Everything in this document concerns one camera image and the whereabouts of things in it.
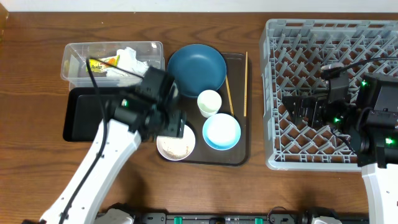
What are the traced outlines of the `pile of rice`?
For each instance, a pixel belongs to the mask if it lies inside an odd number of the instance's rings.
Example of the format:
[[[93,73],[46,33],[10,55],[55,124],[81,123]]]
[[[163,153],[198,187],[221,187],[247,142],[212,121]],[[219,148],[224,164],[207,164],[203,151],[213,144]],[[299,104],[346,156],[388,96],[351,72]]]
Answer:
[[[163,138],[160,143],[165,153],[173,159],[185,157],[191,151],[189,143],[182,138]]]

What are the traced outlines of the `pink white bowl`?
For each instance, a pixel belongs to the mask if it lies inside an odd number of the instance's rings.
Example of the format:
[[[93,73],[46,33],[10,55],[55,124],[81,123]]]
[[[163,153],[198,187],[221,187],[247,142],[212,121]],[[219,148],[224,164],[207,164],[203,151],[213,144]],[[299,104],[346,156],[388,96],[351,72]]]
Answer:
[[[159,136],[156,139],[158,152],[170,161],[181,161],[187,158],[193,152],[195,143],[195,134],[187,125],[184,126],[183,138]]]

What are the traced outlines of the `white cup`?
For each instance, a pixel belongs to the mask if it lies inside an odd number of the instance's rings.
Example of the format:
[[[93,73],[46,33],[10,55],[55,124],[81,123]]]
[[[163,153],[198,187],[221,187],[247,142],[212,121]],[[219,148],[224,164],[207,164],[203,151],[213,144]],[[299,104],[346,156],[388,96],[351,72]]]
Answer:
[[[197,105],[200,113],[205,118],[217,114],[222,105],[222,99],[218,92],[214,90],[205,90],[197,98]]]

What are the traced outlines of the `white tissue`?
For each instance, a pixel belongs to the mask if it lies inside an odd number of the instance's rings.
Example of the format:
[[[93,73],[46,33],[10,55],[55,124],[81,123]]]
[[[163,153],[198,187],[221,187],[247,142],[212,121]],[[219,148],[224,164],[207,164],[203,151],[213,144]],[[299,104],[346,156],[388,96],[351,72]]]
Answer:
[[[149,68],[147,62],[141,62],[137,60],[137,52],[130,47],[119,49],[117,50],[116,54],[119,56],[119,62],[116,64],[116,66],[124,71],[113,67],[107,68],[107,77],[134,77],[132,73],[144,76]]]

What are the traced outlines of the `dark blue plate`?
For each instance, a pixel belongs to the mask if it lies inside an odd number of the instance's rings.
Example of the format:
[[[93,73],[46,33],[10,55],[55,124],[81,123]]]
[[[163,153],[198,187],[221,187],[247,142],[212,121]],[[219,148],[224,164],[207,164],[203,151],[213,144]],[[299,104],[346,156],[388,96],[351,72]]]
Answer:
[[[167,72],[174,77],[183,96],[196,98],[205,90],[218,90],[227,74],[222,54],[203,44],[177,50],[169,59]]]

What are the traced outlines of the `yellow snack wrapper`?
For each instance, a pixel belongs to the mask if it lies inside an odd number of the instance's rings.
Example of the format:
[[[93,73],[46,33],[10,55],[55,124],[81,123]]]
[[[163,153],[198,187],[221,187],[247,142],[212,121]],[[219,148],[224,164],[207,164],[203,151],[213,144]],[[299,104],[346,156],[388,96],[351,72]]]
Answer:
[[[98,59],[91,58],[89,59],[88,65],[92,72],[104,73],[108,68],[116,67],[119,62],[119,58],[119,55]]]

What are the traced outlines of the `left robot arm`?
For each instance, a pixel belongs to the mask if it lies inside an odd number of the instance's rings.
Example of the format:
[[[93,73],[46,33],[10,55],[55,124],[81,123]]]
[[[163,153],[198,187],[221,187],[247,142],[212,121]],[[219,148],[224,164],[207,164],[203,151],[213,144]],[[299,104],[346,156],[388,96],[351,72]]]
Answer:
[[[121,93],[102,106],[101,120],[87,155],[39,223],[134,223],[122,205],[98,211],[123,165],[154,136],[181,138],[185,113],[176,110],[178,91]]]

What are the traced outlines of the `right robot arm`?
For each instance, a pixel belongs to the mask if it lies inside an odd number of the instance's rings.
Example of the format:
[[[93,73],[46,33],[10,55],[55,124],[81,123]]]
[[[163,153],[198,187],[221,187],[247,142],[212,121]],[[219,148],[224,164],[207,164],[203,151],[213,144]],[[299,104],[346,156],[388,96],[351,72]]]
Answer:
[[[397,223],[397,78],[366,74],[355,104],[348,103],[345,72],[322,76],[328,89],[310,96],[285,96],[295,124],[329,125],[350,137],[342,141],[356,154],[369,206],[370,223]]]

